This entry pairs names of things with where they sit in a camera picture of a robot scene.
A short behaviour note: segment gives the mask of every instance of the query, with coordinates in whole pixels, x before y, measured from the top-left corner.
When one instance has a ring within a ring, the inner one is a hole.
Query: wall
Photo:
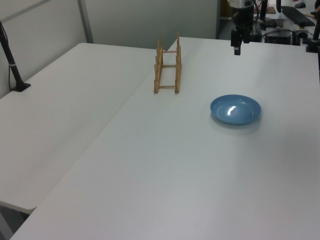
[[[24,81],[78,43],[86,42],[76,0],[50,0],[3,26]],[[0,98],[8,92],[8,62],[0,47]]]
[[[167,49],[177,38],[216,37],[217,0],[83,0],[95,44]]]

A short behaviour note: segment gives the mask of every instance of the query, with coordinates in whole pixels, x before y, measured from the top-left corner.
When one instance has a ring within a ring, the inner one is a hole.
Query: blue plate
[[[224,95],[216,98],[210,105],[211,114],[217,120],[232,125],[245,125],[260,118],[261,106],[250,97]]]

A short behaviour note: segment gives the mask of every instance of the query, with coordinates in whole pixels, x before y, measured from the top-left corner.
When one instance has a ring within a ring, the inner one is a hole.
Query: desk
[[[31,213],[153,68],[155,50],[82,43],[0,100],[0,205]]]
[[[318,56],[180,44],[180,93],[153,94],[151,72],[12,240],[319,239]],[[210,103],[225,94],[257,100],[261,119],[213,120]]]

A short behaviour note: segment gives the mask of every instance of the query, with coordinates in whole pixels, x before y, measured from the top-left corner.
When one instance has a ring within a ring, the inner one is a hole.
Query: floor
[[[28,214],[0,206],[0,240],[9,240],[28,216]]]

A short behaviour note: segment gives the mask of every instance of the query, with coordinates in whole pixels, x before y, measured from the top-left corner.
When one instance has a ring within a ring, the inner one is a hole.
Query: computer mouse
[[[299,2],[297,3],[296,5],[294,5],[294,7],[296,9],[302,9],[302,8],[305,8],[306,7],[306,4],[304,2]]]

